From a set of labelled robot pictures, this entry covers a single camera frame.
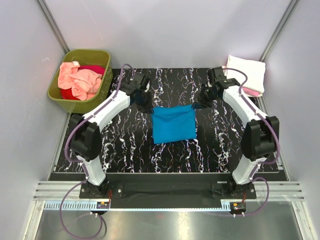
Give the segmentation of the blue t shirt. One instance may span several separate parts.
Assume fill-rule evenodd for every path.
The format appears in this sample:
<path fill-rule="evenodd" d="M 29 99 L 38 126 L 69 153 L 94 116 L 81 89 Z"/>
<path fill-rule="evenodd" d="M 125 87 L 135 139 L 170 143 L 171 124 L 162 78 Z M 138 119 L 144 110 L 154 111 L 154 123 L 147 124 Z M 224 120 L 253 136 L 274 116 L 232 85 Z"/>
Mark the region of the blue t shirt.
<path fill-rule="evenodd" d="M 167 144 L 197 138 L 196 111 L 191 105 L 155 107 L 151 114 L 155 144 Z"/>

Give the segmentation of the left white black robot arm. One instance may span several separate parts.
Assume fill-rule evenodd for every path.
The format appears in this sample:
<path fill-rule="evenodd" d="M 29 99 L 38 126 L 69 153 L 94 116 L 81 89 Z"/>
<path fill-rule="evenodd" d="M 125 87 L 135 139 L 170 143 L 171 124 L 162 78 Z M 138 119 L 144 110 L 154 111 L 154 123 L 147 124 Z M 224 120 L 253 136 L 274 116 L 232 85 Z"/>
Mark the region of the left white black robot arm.
<path fill-rule="evenodd" d="M 136 105 L 141 113 L 152 114 L 152 94 L 150 78 L 135 73 L 126 83 L 119 80 L 117 89 L 90 112 L 71 118 L 72 131 L 67 139 L 64 153 L 75 154 L 75 162 L 81 164 L 85 172 L 85 182 L 81 184 L 80 197 L 103 198 L 109 193 L 109 180 L 103 171 L 100 153 L 103 147 L 102 131 L 121 111 Z"/>

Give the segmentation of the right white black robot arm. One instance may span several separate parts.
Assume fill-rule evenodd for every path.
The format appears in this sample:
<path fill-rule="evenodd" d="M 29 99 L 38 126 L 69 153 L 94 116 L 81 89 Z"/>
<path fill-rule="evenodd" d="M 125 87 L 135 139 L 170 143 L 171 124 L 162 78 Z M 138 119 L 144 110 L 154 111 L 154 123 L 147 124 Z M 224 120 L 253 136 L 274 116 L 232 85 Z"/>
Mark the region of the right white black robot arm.
<path fill-rule="evenodd" d="M 242 156 L 220 189 L 213 190 L 216 199 L 240 199 L 249 196 L 253 190 L 254 175 L 263 164 L 273 164 L 268 157 L 280 153 L 280 121 L 276 116 L 268 116 L 244 95 L 243 85 L 235 78 L 227 78 L 223 67 L 207 71 L 208 81 L 202 84 L 193 109 L 212 108 L 213 101 L 221 99 L 238 115 L 244 125 L 240 142 Z"/>

